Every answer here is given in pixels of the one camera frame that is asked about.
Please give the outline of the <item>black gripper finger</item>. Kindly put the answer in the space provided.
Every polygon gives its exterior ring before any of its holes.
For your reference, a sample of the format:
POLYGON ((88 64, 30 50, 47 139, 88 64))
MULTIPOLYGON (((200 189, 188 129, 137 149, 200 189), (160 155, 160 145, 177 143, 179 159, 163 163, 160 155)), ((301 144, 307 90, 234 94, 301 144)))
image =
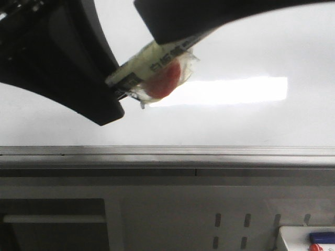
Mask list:
POLYGON ((179 41, 229 22, 277 9, 323 3, 315 0, 134 1, 158 44, 179 41))
POLYGON ((93 1, 1 1, 1 82, 103 126, 124 116, 118 69, 93 1))

